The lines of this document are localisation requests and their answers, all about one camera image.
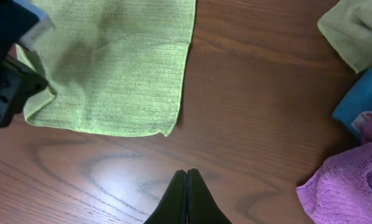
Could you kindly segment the light green cloth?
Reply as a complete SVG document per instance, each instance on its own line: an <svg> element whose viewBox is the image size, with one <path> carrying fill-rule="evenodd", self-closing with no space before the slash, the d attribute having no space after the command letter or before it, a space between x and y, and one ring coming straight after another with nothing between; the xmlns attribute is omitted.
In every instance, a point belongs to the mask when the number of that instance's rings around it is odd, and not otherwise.
<svg viewBox="0 0 372 224"><path fill-rule="evenodd" d="M29 98L34 126L143 137L173 130L195 0L37 0L54 28L18 59L48 87Z"/></svg>

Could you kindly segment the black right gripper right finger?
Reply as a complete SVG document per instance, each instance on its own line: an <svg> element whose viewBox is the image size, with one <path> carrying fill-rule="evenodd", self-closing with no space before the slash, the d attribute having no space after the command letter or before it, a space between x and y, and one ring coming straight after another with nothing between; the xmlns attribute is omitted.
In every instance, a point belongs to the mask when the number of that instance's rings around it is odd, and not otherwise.
<svg viewBox="0 0 372 224"><path fill-rule="evenodd" d="M198 169L187 171L188 224L231 224L220 210Z"/></svg>

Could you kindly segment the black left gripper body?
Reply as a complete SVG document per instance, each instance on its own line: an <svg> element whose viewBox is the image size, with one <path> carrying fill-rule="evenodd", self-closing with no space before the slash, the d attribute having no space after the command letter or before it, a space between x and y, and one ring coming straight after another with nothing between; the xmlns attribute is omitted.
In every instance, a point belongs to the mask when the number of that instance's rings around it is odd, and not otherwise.
<svg viewBox="0 0 372 224"><path fill-rule="evenodd" d="M44 77L8 55L0 64L0 129L9 126L26 101L47 85Z"/></svg>

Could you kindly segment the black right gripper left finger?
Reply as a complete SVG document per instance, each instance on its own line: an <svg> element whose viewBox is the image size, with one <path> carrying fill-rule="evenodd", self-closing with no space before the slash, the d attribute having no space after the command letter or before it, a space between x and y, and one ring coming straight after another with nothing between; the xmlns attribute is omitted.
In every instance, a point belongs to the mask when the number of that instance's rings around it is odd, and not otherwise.
<svg viewBox="0 0 372 224"><path fill-rule="evenodd" d="M158 206L144 224L187 223L186 177L184 170L175 172Z"/></svg>

